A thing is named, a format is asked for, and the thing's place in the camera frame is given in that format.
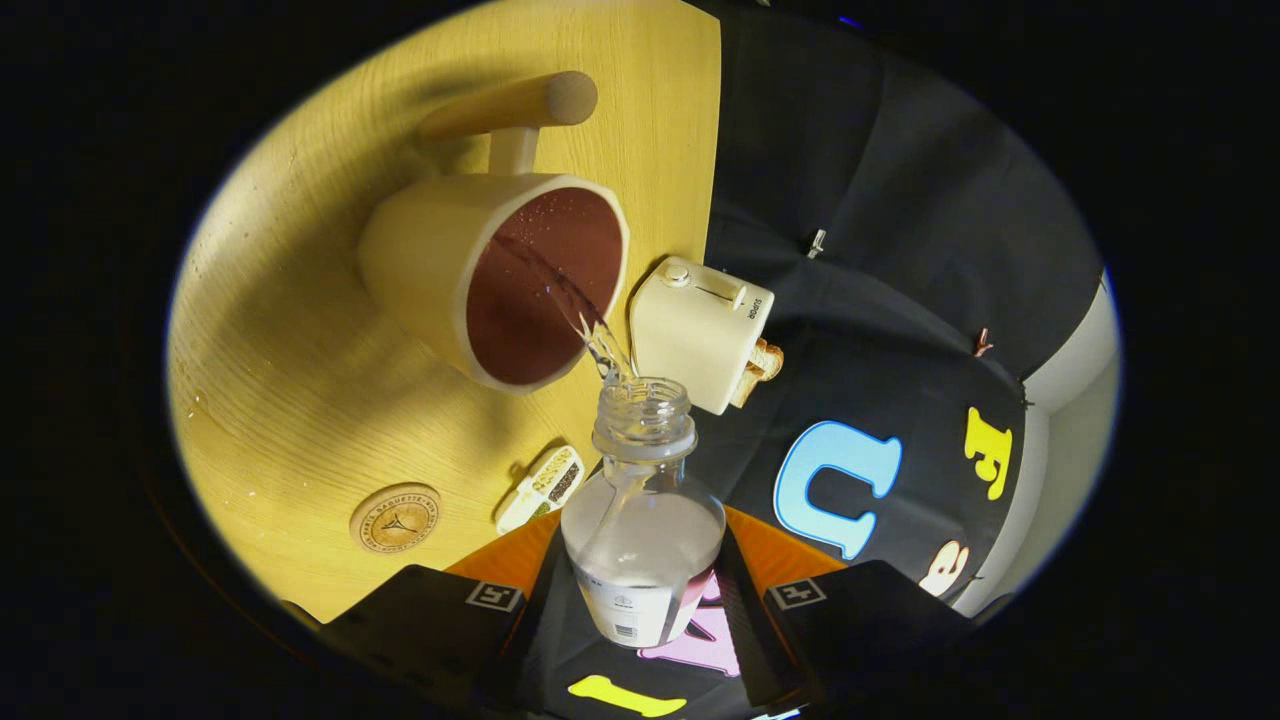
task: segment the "white toaster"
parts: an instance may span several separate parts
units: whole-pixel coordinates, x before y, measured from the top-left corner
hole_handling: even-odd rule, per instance
[[[719,415],[748,369],[773,293],[682,258],[667,258],[631,299],[631,359],[641,375],[685,386]]]

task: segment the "bottle neck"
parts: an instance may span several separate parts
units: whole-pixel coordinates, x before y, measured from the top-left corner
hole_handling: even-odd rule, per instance
[[[591,442],[607,459],[627,465],[655,468],[678,465],[698,446],[694,419],[689,416],[685,386],[664,378],[636,378],[605,384],[595,416]]]

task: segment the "dark liquid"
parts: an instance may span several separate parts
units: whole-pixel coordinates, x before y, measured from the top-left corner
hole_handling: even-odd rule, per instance
[[[502,249],[529,268],[538,278],[543,292],[559,309],[564,322],[582,338],[586,350],[595,359],[596,370],[607,384],[635,379],[636,370],[622,345],[609,332],[600,309],[564,273],[547,261],[536,250],[506,234],[493,237],[494,247]]]

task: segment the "mug rim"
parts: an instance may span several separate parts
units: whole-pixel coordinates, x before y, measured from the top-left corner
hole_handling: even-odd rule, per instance
[[[618,202],[617,195],[608,187],[570,173],[530,173],[529,176],[515,177],[539,177],[543,178],[543,181],[516,192],[489,213],[489,218],[485,220],[484,225],[481,225],[480,237],[483,238],[483,242],[476,242],[475,246],[467,252],[467,260],[463,265],[463,272],[460,273],[458,283],[453,288],[453,299],[449,302],[449,307],[454,342],[457,342],[457,346],[462,351],[462,357],[470,369],[471,377],[485,386],[511,395],[529,395],[567,375],[582,359],[582,355],[586,354],[586,346],[584,345],[580,347],[577,352],[575,352],[573,356],[556,372],[534,383],[512,384],[499,380],[489,374],[489,372],[484,369],[484,365],[480,364],[480,360],[476,357],[475,351],[471,347],[471,337],[467,331],[466,318],[467,297],[471,292],[471,281],[475,274],[476,265],[480,263],[480,255],[488,247],[490,240],[494,234],[497,234],[503,223],[511,219],[512,215],[520,211],[521,208],[531,202],[534,199],[556,190],[586,190],[608,204],[609,209],[613,210],[614,219],[618,223],[618,242],[621,245],[621,252],[618,255],[617,281],[613,283],[613,291],[609,293],[608,304],[600,309],[602,314],[608,316],[617,305],[618,297],[622,295],[622,286],[626,283],[627,252],[631,247],[631,228],[627,225],[626,214],[622,211],[622,205]]]

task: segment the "water bottle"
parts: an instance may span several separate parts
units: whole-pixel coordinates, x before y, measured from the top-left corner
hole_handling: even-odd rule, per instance
[[[685,477],[698,445],[684,386],[605,384],[591,441],[604,455],[564,505],[561,530],[596,629],[635,648],[685,632],[724,537],[724,507]]]

